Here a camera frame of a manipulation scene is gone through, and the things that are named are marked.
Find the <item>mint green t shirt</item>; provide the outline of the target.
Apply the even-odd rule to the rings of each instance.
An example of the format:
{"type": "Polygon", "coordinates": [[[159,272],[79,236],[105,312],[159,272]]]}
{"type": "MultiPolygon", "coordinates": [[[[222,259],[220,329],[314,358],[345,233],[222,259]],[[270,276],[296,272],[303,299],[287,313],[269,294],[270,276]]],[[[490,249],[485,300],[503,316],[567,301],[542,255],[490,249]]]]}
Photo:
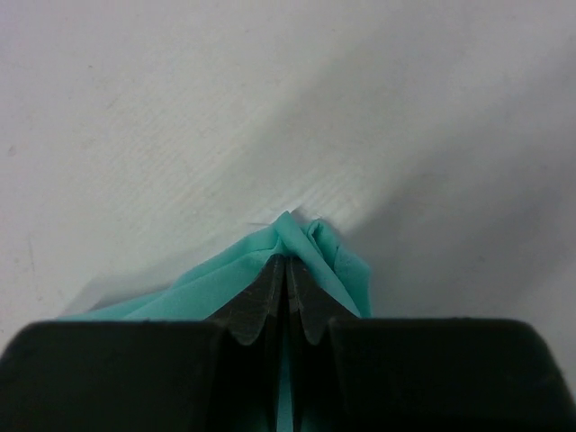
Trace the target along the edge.
{"type": "Polygon", "coordinates": [[[322,220],[290,213],[181,275],[170,287],[67,316],[84,380],[168,406],[163,428],[356,431],[382,405],[384,325],[370,317],[369,269],[322,220]],[[241,346],[206,319],[245,289],[272,255],[285,258],[278,338],[241,346]],[[286,267],[299,258],[317,284],[360,319],[327,344],[293,346],[286,267]],[[103,383],[97,384],[98,377],[103,383]]]}

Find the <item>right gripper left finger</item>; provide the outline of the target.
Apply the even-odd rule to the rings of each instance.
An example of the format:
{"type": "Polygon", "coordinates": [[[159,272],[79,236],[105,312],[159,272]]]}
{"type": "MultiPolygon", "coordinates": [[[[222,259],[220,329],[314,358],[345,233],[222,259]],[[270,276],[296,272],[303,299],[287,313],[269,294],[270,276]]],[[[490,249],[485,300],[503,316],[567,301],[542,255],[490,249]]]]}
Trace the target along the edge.
{"type": "Polygon", "coordinates": [[[206,320],[223,326],[243,347],[259,339],[271,344],[278,338],[284,290],[285,258],[272,255],[256,278],[206,320]]]}

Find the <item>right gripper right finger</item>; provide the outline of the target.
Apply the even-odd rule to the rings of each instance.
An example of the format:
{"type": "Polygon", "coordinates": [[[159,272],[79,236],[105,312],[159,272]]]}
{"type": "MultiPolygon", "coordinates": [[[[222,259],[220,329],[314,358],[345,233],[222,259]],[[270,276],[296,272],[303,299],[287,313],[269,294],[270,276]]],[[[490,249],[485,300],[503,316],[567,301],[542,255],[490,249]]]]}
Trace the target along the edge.
{"type": "Polygon", "coordinates": [[[288,332],[293,346],[320,346],[341,329],[356,329],[360,319],[322,289],[309,268],[290,258],[286,267],[288,332]]]}

